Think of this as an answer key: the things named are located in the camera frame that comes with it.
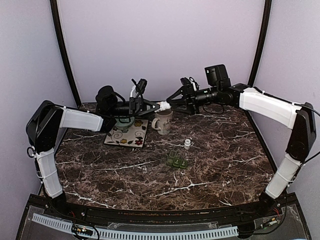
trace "marble tabletop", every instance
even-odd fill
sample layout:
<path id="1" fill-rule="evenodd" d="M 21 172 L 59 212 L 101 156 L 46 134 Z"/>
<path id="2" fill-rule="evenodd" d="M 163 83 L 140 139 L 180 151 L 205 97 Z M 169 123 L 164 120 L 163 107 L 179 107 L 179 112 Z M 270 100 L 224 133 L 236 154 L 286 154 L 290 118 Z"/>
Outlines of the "marble tabletop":
<path id="1" fill-rule="evenodd" d="M 94 103 L 83 109 L 95 110 Z M 208 106 L 218 111 L 220 106 Z M 172 131 L 147 128 L 142 148 L 103 144 L 105 133 L 68 129 L 56 153 L 68 202 L 124 210 L 196 210 L 258 200 L 273 170 L 246 115 L 174 112 Z M 185 139 L 192 139 L 189 150 Z M 170 150 L 187 169 L 166 165 Z"/>

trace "small white bottle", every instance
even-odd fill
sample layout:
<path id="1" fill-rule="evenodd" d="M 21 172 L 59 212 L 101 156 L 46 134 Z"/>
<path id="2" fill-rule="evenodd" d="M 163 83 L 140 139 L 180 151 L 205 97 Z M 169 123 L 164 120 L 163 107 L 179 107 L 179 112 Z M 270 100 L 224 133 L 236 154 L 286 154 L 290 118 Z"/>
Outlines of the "small white bottle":
<path id="1" fill-rule="evenodd" d="M 186 139 L 186 140 L 184 141 L 184 148 L 185 148 L 186 150 L 189 150 L 189 149 L 190 149 L 190 146 L 191 146 L 191 140 L 190 140 L 190 139 Z"/>

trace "white perforated rail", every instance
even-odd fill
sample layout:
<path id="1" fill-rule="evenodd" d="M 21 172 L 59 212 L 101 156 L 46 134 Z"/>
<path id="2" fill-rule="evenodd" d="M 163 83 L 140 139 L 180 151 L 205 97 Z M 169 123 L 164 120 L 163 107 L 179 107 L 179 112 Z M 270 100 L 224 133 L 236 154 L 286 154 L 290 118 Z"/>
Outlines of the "white perforated rail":
<path id="1" fill-rule="evenodd" d="M 65 220 L 34 213 L 32 221 L 64 233 L 72 234 L 72 223 Z M 236 226 L 205 231 L 170 233 L 115 231 L 98 227 L 97 230 L 100 233 L 101 240 L 215 240 L 239 235 Z M 97 233 L 95 231 L 91 239 L 97 239 Z"/>

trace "flower design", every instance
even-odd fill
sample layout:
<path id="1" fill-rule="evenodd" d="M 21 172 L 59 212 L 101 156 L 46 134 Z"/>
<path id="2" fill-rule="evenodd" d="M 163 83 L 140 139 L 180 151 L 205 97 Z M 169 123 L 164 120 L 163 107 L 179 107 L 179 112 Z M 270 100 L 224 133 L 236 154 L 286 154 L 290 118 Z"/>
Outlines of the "flower design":
<path id="1" fill-rule="evenodd" d="M 142 145 L 144 143 L 144 141 L 142 140 L 135 140 L 135 145 Z"/>
<path id="2" fill-rule="evenodd" d="M 141 127 L 142 124 L 144 124 L 144 122 L 141 121 L 141 120 L 137 120 L 137 121 L 134 122 L 134 126 L 135 126 L 135 127 Z"/>

